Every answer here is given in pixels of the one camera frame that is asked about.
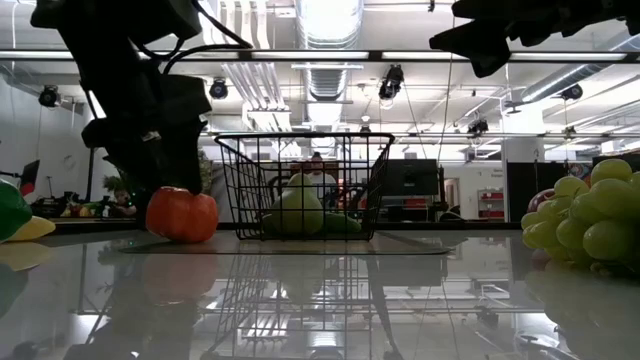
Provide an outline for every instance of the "wire basket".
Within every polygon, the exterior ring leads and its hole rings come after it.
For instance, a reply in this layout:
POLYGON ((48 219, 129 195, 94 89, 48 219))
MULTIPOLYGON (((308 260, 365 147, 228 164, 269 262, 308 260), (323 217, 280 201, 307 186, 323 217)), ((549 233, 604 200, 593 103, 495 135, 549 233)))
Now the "wire basket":
POLYGON ((319 132, 216 137, 238 238, 370 240, 394 139, 319 132), (302 147, 324 154, 322 161, 298 160, 311 157, 302 147), (300 172, 306 176, 289 183, 300 172))

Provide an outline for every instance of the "green pear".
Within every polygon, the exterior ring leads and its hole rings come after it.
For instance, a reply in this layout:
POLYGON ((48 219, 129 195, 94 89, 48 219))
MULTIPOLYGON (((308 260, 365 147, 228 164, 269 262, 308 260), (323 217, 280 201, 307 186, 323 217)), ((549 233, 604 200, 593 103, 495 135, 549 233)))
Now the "green pear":
POLYGON ((271 206, 270 223, 283 235, 313 235, 324 225, 322 203, 308 176, 291 177, 282 194, 271 206))

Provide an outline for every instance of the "ceiling duct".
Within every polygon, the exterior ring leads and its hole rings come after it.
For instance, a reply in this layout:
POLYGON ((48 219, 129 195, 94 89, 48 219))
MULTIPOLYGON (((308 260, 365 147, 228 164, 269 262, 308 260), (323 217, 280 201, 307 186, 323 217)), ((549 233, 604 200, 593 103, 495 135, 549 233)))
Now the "ceiling duct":
MULTIPOLYGON (((302 49, 351 50, 357 47, 362 25, 363 0, 299 0, 296 4, 298 44, 302 49)), ((307 113, 316 124, 337 123, 342 113, 348 70, 306 69, 304 80, 309 99, 327 104, 308 104, 307 113)))
MULTIPOLYGON (((600 45, 596 51, 628 52, 640 51, 640 35, 629 36, 623 31, 600 45)), ((549 96, 558 94, 563 90, 591 77, 613 65, 610 64, 584 64, 567 65, 562 69, 547 76, 543 80, 527 87, 522 91, 521 99, 525 104, 534 103, 549 96)))

